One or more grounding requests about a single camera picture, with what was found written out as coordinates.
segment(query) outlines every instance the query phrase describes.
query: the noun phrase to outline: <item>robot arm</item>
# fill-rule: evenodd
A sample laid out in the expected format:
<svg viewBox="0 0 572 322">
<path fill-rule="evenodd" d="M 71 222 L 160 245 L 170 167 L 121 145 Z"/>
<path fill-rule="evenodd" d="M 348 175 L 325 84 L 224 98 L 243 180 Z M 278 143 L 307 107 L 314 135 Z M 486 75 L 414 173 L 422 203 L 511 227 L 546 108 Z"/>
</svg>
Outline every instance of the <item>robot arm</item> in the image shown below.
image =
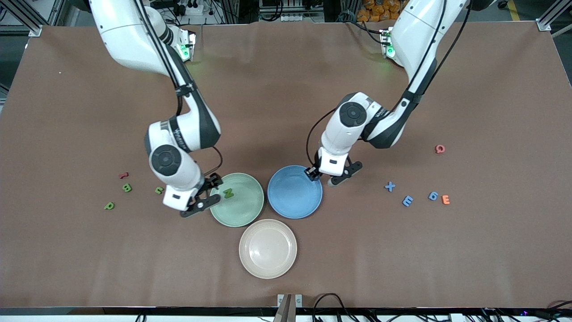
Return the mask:
<svg viewBox="0 0 572 322">
<path fill-rule="evenodd" d="M 401 137 L 411 112 L 421 101 L 435 73 L 437 47 L 467 0 L 410 0 L 391 34 L 382 34 L 384 55 L 407 72 L 409 85 L 391 111 L 364 93 L 346 95 L 330 118 L 320 139 L 313 167 L 306 170 L 312 180 L 332 176 L 336 186 L 362 168 L 360 162 L 345 165 L 348 153 L 361 137 L 375 148 L 392 147 Z M 471 9 L 481 10 L 490 0 L 472 0 Z"/>
<path fill-rule="evenodd" d="M 204 178 L 189 155 L 213 147 L 220 137 L 220 125 L 183 63 L 189 47 L 180 43 L 186 34 L 166 26 L 160 14 L 143 7 L 140 0 L 92 0 L 91 8 L 111 57 L 128 68 L 169 76 L 178 98 L 190 109 L 151 124 L 145 136 L 149 165 L 166 183 L 163 203 L 180 210 L 183 217 L 216 204 L 218 195 L 198 196 L 222 183 L 220 177 Z"/>
</svg>

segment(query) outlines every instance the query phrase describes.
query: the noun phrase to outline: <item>power strip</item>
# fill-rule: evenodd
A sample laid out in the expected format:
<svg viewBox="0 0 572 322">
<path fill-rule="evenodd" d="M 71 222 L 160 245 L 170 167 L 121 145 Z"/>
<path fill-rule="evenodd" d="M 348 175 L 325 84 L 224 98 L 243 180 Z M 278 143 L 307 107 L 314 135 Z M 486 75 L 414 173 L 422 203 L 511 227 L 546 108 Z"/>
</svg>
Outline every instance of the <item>power strip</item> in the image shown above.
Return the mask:
<svg viewBox="0 0 572 322">
<path fill-rule="evenodd" d="M 199 5 L 196 8 L 190 7 L 186 9 L 185 14 L 188 15 L 202 15 L 202 11 L 205 9 L 204 5 Z"/>
<path fill-rule="evenodd" d="M 302 21 L 304 16 L 299 13 L 289 13 L 280 16 L 280 21 Z"/>
</svg>

